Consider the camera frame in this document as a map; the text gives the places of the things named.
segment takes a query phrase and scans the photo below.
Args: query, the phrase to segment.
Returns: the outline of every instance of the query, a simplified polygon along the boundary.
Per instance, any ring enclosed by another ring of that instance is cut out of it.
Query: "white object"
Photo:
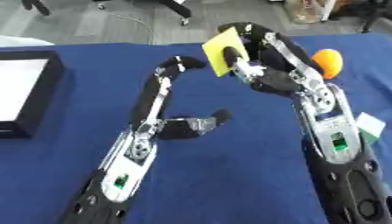
[[[386,125],[385,122],[364,112],[360,113],[357,118],[356,124],[360,130],[366,131],[375,139],[380,137]]]
[[[0,121],[15,121],[47,59],[0,60]]]
[[[37,38],[19,38],[0,35],[0,47],[13,46],[53,46],[54,43]]]
[[[328,20],[331,12],[333,11],[333,6],[336,4],[336,0],[325,0],[325,5],[322,7],[317,0],[312,0],[318,13],[321,15],[321,21],[324,22]]]

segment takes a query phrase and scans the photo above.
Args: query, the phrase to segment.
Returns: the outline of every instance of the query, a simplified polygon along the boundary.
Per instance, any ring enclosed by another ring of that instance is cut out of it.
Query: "chair wheel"
[[[182,19],[181,19],[181,25],[182,25],[182,26],[188,25],[188,24],[189,24],[189,18],[182,18]]]
[[[104,3],[98,3],[98,9],[104,11],[106,10],[106,5]]]

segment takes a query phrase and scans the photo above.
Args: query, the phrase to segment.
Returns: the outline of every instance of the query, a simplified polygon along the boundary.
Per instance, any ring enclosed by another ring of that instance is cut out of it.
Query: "orange ball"
[[[323,69],[324,79],[335,77],[343,68],[343,58],[341,57],[341,54],[333,49],[319,50],[311,58]]]

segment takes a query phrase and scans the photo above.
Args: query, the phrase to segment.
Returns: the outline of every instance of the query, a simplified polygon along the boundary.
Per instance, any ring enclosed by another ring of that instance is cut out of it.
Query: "small white card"
[[[380,137],[386,125],[385,122],[364,112],[360,113],[356,124],[360,131],[365,134],[370,144]]]

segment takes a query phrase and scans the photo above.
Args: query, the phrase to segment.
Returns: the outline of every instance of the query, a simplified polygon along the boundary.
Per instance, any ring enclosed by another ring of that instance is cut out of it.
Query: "green led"
[[[343,133],[341,132],[331,135],[331,139],[332,139],[333,148],[336,151],[345,150],[348,146],[346,139],[344,138]]]
[[[123,189],[125,184],[127,183],[129,177],[130,176],[128,176],[128,174],[123,174],[122,176],[118,177],[115,180],[115,186],[120,189]]]

